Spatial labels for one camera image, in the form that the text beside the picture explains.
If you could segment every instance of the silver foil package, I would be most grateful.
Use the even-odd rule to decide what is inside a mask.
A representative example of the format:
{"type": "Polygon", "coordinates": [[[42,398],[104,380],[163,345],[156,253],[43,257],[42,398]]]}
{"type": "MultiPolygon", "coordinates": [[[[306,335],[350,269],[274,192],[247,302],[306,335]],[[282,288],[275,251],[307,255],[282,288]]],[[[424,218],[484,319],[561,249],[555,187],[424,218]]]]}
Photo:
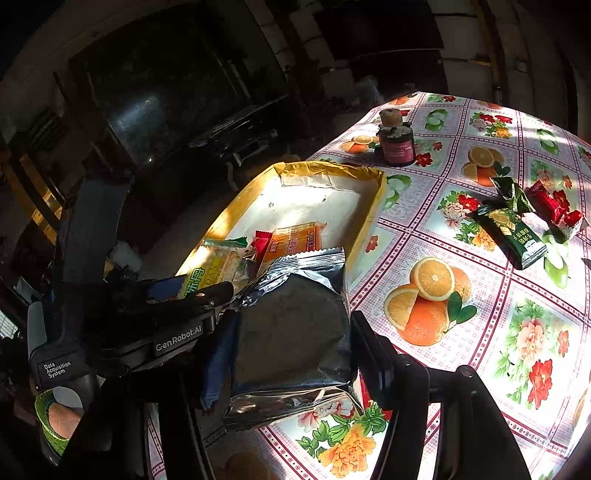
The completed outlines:
{"type": "Polygon", "coordinates": [[[275,260],[239,299],[230,430],[268,425],[348,396],[352,365],[345,252],[275,260]]]}

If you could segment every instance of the green snack bar wrapper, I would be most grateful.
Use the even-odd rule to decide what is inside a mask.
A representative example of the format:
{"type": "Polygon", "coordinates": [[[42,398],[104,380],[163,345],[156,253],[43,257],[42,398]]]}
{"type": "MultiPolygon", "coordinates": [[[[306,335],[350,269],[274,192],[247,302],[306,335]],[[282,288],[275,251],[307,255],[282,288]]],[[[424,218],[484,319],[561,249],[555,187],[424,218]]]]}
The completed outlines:
{"type": "Polygon", "coordinates": [[[518,215],[535,212],[525,192],[513,177],[491,177],[499,195],[507,202],[507,206],[518,215]]]}
{"type": "Polygon", "coordinates": [[[486,205],[476,211],[476,218],[515,268],[524,270],[548,251],[534,231],[509,207],[486,205]]]}

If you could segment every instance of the yellow snack package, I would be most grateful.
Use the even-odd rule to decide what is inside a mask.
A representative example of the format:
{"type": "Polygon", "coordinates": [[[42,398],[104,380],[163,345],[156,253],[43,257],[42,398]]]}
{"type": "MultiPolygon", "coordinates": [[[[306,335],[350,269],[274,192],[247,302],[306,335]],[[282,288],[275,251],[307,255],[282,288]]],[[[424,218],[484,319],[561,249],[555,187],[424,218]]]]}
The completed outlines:
{"type": "Polygon", "coordinates": [[[203,240],[192,259],[192,266],[178,292],[178,298],[182,299],[189,293],[223,281],[232,282],[234,291],[238,291],[244,283],[242,277],[246,275],[243,262],[245,251],[246,238],[203,240]]]}
{"type": "Polygon", "coordinates": [[[309,222],[286,228],[276,228],[262,259],[258,275],[261,275],[273,260],[279,257],[321,250],[320,232],[325,226],[325,223],[309,222]]]}

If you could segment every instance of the orange snack package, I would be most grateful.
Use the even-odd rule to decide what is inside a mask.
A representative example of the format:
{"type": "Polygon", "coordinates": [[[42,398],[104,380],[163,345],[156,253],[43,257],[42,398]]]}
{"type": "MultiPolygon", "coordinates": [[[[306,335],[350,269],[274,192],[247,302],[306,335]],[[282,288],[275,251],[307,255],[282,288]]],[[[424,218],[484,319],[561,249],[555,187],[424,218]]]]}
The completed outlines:
{"type": "Polygon", "coordinates": [[[325,226],[325,223],[309,222],[286,228],[276,228],[262,259],[258,275],[262,274],[273,260],[279,257],[321,250],[320,232],[325,226]]]}

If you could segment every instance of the yellow cardboard tray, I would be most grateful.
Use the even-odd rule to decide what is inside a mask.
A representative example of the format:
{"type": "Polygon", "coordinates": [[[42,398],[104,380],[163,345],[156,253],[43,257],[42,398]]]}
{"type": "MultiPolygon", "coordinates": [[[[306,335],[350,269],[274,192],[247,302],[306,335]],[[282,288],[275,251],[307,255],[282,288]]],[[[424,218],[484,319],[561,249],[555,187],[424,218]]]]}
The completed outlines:
{"type": "MultiPolygon", "coordinates": [[[[327,161],[276,163],[256,176],[231,201],[204,238],[253,237],[306,222],[326,223],[322,248],[344,247],[348,280],[354,280],[357,260],[382,211],[386,175],[369,167],[327,161]]],[[[194,265],[199,244],[177,275],[194,265]]]]}

